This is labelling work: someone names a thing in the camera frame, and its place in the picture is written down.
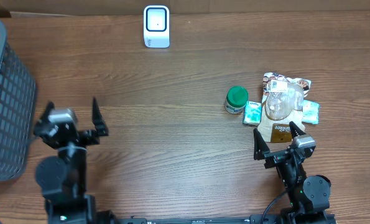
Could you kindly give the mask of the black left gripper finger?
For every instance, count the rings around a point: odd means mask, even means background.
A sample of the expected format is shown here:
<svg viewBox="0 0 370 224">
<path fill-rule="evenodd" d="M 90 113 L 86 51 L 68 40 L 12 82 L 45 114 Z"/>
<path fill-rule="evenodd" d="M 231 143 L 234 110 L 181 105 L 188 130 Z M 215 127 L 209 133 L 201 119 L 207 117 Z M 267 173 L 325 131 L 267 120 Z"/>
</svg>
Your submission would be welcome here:
<svg viewBox="0 0 370 224">
<path fill-rule="evenodd" d="M 99 110 L 99 106 L 98 106 L 98 103 L 95 97 L 93 98 L 93 105 L 92 105 L 92 122 L 95 126 L 96 133 L 99 137 L 109 135 L 108 127 L 101 115 L 101 112 Z"/>
<path fill-rule="evenodd" d="M 49 122 L 49 115 L 52 110 L 55 109 L 55 105 L 53 102 L 49 101 L 45 108 L 45 111 L 42 113 L 40 119 L 38 120 L 39 123 L 48 123 Z"/>
</svg>

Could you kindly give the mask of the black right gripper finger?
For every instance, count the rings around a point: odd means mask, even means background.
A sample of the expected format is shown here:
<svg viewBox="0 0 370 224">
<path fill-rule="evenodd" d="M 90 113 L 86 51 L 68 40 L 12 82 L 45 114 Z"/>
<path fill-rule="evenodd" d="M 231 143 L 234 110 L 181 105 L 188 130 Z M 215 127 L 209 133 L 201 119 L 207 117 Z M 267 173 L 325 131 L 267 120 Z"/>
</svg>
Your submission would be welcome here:
<svg viewBox="0 0 370 224">
<path fill-rule="evenodd" d="M 270 153 L 270 149 L 267 146 L 265 140 L 262 137 L 262 134 L 258 131 L 257 128 L 253 130 L 254 136 L 254 160 L 262 160 L 265 158 L 265 155 Z"/>
<path fill-rule="evenodd" d="M 304 131 L 302 131 L 293 121 L 289 123 L 290 132 L 292 139 L 295 140 L 295 138 L 306 135 Z"/>
</svg>

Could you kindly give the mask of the teal white tissue pack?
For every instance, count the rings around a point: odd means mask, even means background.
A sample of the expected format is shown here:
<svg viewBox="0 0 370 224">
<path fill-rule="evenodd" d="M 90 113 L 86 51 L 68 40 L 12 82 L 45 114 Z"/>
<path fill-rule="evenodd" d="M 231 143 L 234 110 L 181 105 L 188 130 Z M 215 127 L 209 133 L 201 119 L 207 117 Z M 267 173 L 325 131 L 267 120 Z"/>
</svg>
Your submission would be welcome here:
<svg viewBox="0 0 370 224">
<path fill-rule="evenodd" d="M 309 124 L 319 123 L 320 104 L 314 101 L 303 101 L 303 117 L 302 121 Z"/>
</svg>

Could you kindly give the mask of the brown white snack pouch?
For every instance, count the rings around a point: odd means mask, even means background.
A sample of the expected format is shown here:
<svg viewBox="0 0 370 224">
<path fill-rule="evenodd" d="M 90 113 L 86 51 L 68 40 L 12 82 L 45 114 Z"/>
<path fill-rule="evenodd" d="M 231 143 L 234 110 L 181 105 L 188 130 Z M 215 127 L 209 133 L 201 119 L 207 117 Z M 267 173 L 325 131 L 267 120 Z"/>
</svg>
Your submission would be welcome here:
<svg viewBox="0 0 370 224">
<path fill-rule="evenodd" d="M 294 122 L 302 131 L 305 129 L 302 124 L 303 100 L 308 95 L 312 82 L 304 78 L 290 78 L 267 72 L 262 84 L 261 122 L 257 130 L 266 142 L 290 142 L 290 122 Z"/>
</svg>

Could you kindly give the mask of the teal white small packet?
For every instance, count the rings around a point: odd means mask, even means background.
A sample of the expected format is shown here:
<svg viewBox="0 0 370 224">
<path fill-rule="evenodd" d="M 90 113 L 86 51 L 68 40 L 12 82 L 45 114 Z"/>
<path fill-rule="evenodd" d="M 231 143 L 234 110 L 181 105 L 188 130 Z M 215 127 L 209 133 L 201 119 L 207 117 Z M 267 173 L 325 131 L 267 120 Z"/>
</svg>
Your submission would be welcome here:
<svg viewBox="0 0 370 224">
<path fill-rule="evenodd" d="M 258 126 L 261 122 L 262 105 L 248 101 L 244 107 L 243 124 Z"/>
</svg>

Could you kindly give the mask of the green lidded jar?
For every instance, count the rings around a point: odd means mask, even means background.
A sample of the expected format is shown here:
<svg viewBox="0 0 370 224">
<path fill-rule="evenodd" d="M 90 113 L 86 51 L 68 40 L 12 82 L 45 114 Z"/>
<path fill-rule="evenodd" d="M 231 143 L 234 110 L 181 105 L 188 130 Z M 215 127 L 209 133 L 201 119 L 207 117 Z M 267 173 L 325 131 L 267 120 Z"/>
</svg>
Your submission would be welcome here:
<svg viewBox="0 0 370 224">
<path fill-rule="evenodd" d="M 224 108 L 230 114 L 240 114 L 247 101 L 249 93 L 243 86 L 232 86 L 227 92 Z"/>
</svg>

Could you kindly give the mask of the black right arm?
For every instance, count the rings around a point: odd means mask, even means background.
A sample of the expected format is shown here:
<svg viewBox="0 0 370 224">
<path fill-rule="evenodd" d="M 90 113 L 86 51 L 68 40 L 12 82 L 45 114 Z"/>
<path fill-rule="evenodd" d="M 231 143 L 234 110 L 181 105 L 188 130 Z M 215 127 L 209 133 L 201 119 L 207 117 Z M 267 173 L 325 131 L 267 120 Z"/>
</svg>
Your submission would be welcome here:
<svg viewBox="0 0 370 224">
<path fill-rule="evenodd" d="M 324 175 L 307 176 L 302 163 L 312 156 L 316 142 L 294 122 L 289 123 L 292 143 L 286 149 L 272 152 L 262 134 L 254 129 L 254 159 L 264 160 L 266 169 L 276 168 L 285 190 L 265 208 L 259 217 L 251 216 L 251 223 L 283 224 L 336 224 L 334 214 L 327 214 L 330 207 L 331 182 Z M 272 206 L 283 196 L 288 196 L 290 207 L 278 215 L 268 215 Z"/>
</svg>

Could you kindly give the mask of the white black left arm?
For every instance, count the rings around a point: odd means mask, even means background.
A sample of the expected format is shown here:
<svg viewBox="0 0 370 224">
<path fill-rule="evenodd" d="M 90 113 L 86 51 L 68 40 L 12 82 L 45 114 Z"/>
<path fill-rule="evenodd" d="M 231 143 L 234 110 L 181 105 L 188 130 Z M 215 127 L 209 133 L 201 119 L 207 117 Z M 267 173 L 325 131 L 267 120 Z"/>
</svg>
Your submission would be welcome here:
<svg viewBox="0 0 370 224">
<path fill-rule="evenodd" d="M 34 126 L 34 135 L 57 151 L 56 156 L 42 160 L 35 171 L 35 180 L 45 199 L 49 223 L 118 223 L 110 210 L 97 211 L 96 200 L 86 193 L 87 147 L 100 144 L 100 137 L 109 130 L 93 98 L 94 129 L 77 130 L 75 112 L 55 109 L 48 102 Z"/>
</svg>

